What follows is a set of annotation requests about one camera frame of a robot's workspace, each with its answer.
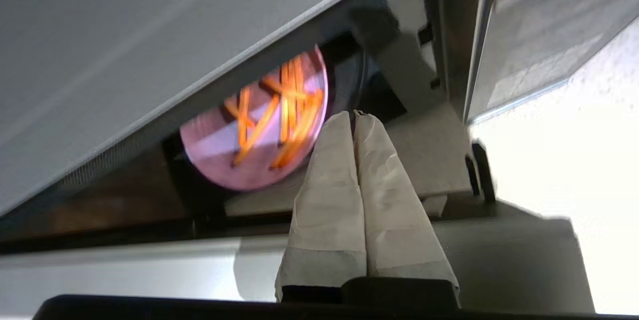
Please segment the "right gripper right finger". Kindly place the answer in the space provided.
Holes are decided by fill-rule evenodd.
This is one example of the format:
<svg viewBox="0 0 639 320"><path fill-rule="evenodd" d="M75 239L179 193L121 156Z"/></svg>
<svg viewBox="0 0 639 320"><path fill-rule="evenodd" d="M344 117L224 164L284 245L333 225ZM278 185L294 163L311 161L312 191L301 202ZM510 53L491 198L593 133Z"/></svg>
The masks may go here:
<svg viewBox="0 0 639 320"><path fill-rule="evenodd" d="M367 272L353 280L353 301L458 306L457 277L385 127L361 111L354 119Z"/></svg>

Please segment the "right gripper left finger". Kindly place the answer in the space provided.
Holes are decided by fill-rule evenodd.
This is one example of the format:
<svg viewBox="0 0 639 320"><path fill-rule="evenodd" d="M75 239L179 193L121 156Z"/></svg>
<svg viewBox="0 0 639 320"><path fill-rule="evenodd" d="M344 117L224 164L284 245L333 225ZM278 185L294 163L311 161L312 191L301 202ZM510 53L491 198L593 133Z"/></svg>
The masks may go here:
<svg viewBox="0 0 639 320"><path fill-rule="evenodd" d="M276 277L282 303L293 288L335 288L367 274L363 201L350 115L335 114L318 134L294 199L288 244Z"/></svg>

